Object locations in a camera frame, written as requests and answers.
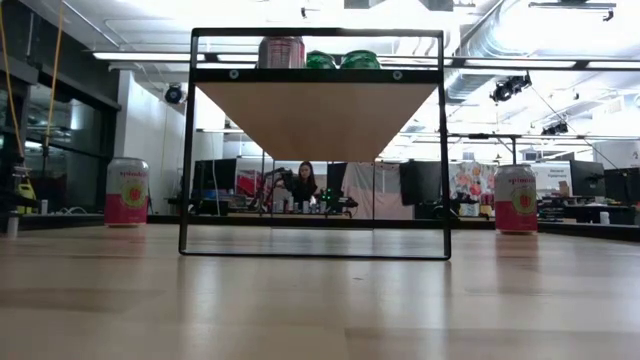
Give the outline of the green soda can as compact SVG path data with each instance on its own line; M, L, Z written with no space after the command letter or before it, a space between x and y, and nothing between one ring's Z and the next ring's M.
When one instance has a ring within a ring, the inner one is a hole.
M332 55L314 50L306 56L306 67L309 69L336 69L337 65Z
M341 69L380 69L377 55L369 50L354 50L346 53L341 60Z

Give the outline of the yellow plastic jug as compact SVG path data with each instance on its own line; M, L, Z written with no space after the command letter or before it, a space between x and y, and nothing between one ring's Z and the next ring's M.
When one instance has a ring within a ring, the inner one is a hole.
M23 206L20 205L17 207L17 211L19 214L35 214L38 211L39 204L37 202L35 190L32 186L31 180L28 177L20 178L17 181L17 191L18 194L24 198L29 200L34 200L34 206Z

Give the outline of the background black robot arms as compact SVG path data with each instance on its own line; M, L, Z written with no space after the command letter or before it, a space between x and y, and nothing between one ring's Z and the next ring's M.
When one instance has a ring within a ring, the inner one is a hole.
M327 187L319 186L316 178L318 192L311 202L302 204L295 202L292 191L297 175L298 173L284 167L261 175L255 183L256 192L248 204L248 210L257 213L321 214L322 216L346 214L352 218L352 210L358 204L344 194L342 197L333 197Z

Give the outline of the white hanging shirt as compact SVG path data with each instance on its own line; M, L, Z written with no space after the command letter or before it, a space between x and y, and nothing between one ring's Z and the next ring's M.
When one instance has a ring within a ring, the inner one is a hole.
M358 204L354 219L414 219L413 206L402 203L398 164L350 162L341 190Z

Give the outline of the wooden shelf black metal frame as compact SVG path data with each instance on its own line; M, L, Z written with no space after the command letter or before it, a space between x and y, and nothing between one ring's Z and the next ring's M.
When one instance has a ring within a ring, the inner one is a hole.
M204 37L432 38L437 55L415 69L202 68ZM184 175L191 175L195 97L202 91L275 160L373 163L432 94L438 95L441 175L448 177L441 30L194 28L190 34Z

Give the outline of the silver Diet Coke can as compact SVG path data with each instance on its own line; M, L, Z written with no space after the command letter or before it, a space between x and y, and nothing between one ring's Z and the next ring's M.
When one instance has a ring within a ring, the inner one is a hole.
M264 37L259 44L257 67L305 68L306 50L303 39L294 36Z

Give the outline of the floral hanging cloth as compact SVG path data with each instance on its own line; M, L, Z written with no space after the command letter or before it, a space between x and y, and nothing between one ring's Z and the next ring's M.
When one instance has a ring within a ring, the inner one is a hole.
M459 162L449 165L450 197L460 216L493 213L496 165Z

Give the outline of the pink white Spindrift can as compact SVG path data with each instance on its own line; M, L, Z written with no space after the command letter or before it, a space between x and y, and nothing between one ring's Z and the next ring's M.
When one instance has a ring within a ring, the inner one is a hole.
M147 222L149 166L138 158L115 157L107 167L104 223L109 227Z
M495 175L495 227L501 233L538 230L536 177L529 164L500 166Z

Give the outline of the ceiling light strip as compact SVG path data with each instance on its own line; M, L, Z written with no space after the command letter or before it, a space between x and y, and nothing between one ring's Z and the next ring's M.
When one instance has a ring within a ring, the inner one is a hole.
M108 62L188 63L189 53L181 52L93 52ZM436 56L378 55L383 66L435 67ZM199 53L197 63L251 64L258 61L256 53ZM452 69L529 69L560 71L640 71L640 59L619 58L543 58L543 57L462 57L444 58L444 66Z

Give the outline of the black aluminium table frame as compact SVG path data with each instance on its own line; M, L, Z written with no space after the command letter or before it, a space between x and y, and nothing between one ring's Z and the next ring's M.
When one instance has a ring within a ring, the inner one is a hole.
M100 214L89 215L22 215L19 220L21 230L45 230L100 226L104 217ZM189 219L191 225L207 226L257 226L285 228L331 228L331 229L402 229L402 230L441 230L440 220L367 220L344 217L312 216L258 216L245 214L240 217L194 216ZM601 225L585 223L540 222L540 233L566 235L573 237L606 239L640 244L640 226Z

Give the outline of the person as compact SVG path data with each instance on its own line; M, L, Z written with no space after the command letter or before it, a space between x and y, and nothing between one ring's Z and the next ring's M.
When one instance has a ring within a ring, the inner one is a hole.
M293 198L297 203L311 202L318 192L315 181L313 165L309 161L303 161L298 168L297 178L293 183Z

